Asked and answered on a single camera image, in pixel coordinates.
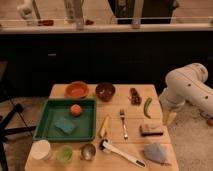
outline orange plate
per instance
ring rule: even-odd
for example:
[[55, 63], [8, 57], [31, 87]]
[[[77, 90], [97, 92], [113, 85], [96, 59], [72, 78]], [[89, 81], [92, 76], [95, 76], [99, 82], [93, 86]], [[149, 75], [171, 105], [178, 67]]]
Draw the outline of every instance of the orange plate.
[[70, 83], [65, 90], [65, 96], [68, 98], [83, 98], [89, 93], [87, 84], [83, 81], [74, 81]]

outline white cup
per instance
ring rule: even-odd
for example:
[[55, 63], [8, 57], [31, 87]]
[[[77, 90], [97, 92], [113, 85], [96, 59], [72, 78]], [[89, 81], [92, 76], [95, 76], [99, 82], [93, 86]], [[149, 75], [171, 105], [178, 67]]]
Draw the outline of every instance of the white cup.
[[47, 140], [33, 143], [30, 155], [36, 160], [47, 160], [52, 155], [51, 145]]

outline gray cloth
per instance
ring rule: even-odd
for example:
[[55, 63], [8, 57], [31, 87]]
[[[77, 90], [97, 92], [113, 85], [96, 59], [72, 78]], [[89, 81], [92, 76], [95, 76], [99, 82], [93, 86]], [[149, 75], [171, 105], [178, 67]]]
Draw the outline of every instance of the gray cloth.
[[144, 156], [157, 163], [165, 163], [167, 159], [167, 149], [159, 143], [153, 143], [144, 147]]

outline small metal cup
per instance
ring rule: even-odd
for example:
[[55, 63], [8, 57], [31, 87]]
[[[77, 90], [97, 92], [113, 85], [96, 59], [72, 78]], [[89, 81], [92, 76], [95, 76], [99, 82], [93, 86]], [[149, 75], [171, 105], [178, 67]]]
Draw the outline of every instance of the small metal cup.
[[81, 157], [83, 160], [92, 160], [92, 158], [95, 156], [95, 153], [96, 153], [96, 148], [91, 143], [85, 144], [81, 148]]

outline chair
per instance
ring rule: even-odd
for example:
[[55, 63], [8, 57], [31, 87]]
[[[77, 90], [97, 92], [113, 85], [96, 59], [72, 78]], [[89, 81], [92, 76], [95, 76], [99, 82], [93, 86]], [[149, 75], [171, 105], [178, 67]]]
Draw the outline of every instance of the chair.
[[[7, 68], [7, 62], [1, 61], [0, 68], [1, 68], [0, 69], [0, 92], [1, 92], [1, 94], [4, 94], [5, 96], [7, 96], [7, 98], [10, 100], [10, 102], [13, 106], [13, 109], [7, 114], [7, 116], [4, 119], [2, 116], [0, 117], [0, 120], [1, 120], [1, 122], [0, 122], [0, 163], [1, 163], [2, 171], [8, 171], [8, 165], [7, 165], [7, 160], [6, 160], [6, 155], [5, 155], [4, 145], [3, 145], [3, 143], [5, 141], [8, 141], [8, 138], [6, 136], [17, 134], [17, 133], [22, 133], [22, 132], [27, 132], [27, 131], [30, 132], [35, 129], [35, 126], [31, 126], [31, 127], [27, 126], [27, 124], [25, 123], [25, 121], [21, 115], [21, 112], [23, 111], [23, 107], [21, 106], [21, 104], [13, 103], [13, 101], [8, 97], [6, 88], [2, 84], [2, 78], [3, 78], [4, 72]], [[21, 117], [21, 119], [26, 127], [5, 129], [6, 126], [8, 125], [8, 123], [10, 122], [10, 120], [12, 119], [12, 117], [16, 113], [19, 114], [19, 116]]]

